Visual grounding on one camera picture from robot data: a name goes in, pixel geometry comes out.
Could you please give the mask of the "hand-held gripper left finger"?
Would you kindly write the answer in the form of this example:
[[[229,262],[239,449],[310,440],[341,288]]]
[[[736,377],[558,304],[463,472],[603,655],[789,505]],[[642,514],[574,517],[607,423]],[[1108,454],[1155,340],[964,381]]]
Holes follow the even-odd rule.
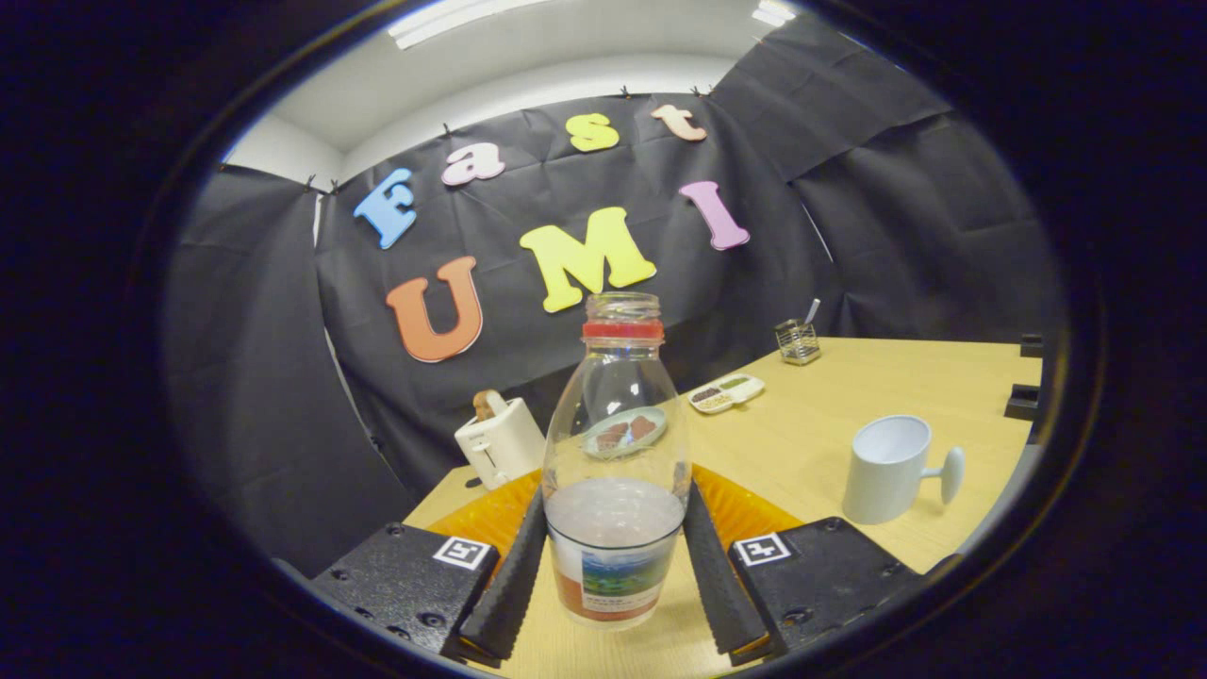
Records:
[[[546,544],[540,472],[428,528],[385,523],[311,589],[404,646],[498,668],[512,657]]]

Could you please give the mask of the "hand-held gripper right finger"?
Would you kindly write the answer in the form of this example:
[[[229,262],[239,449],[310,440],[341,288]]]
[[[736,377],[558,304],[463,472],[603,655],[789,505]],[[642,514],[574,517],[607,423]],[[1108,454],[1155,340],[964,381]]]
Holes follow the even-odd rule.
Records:
[[[931,581],[849,520],[801,522],[699,464],[686,546],[713,640],[734,666],[818,645]]]

